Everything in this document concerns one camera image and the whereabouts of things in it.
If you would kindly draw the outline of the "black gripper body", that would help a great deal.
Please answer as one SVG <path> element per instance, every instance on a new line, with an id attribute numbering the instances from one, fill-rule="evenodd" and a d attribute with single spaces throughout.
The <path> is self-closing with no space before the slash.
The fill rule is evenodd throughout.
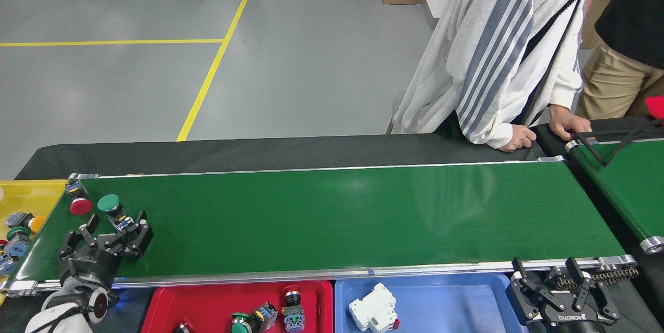
<path id="1" fill-rule="evenodd" d="M 60 285 L 68 279 L 82 280 L 104 289 L 111 289 L 122 257 L 100 248 L 83 248 L 62 257 Z"/>
<path id="2" fill-rule="evenodd" d="M 540 309 L 546 332 L 606 332 L 608 318 L 595 309 Z"/>

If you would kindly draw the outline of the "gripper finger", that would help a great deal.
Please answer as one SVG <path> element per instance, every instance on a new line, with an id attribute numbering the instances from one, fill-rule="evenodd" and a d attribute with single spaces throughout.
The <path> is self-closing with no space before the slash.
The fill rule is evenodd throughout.
<path id="1" fill-rule="evenodd" d="M 571 294 L 569 309 L 595 309 L 608 318 L 608 326 L 620 319 L 620 313 L 608 290 L 610 284 L 620 280 L 619 269 L 600 268 L 599 272 L 589 273 L 583 271 L 577 260 L 571 257 L 566 260 L 566 271 L 566 291 Z"/>
<path id="2" fill-rule="evenodd" d="M 142 257 L 154 236 L 147 222 L 147 213 L 140 210 L 137 219 L 123 214 L 112 219 L 112 224 L 116 233 L 105 237 L 104 249 L 116 256 Z"/>
<path id="3" fill-rule="evenodd" d="M 98 228 L 99 223 L 98 214 L 93 213 L 85 224 L 81 224 L 76 230 L 68 232 L 59 250 L 57 250 L 57 257 L 61 261 L 65 261 L 82 246 L 97 248 L 98 242 L 93 233 Z"/>
<path id="4" fill-rule="evenodd" d="M 528 323 L 541 321 L 541 311 L 551 302 L 550 290 L 534 272 L 524 268 L 519 257 L 515 257 L 511 264 L 514 273 L 506 288 L 506 294 L 519 323 L 526 326 Z"/>

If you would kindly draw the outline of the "person's left hand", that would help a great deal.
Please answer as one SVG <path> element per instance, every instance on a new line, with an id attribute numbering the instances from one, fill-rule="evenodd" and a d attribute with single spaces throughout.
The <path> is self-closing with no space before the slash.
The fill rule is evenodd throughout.
<path id="1" fill-rule="evenodd" d="M 549 129 L 564 141 L 571 141 L 576 133 L 592 132 L 590 120 L 574 115 L 565 106 L 550 104 Z"/>

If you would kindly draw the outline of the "person's right hand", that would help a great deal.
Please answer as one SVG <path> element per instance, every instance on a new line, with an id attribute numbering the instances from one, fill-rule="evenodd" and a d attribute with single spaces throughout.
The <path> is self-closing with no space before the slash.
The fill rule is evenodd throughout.
<path id="1" fill-rule="evenodd" d="M 518 149 L 531 148 L 536 141 L 536 134 L 528 127 L 512 124 L 512 131 L 512 138 L 507 144 L 498 148 L 500 151 L 515 152 Z"/>

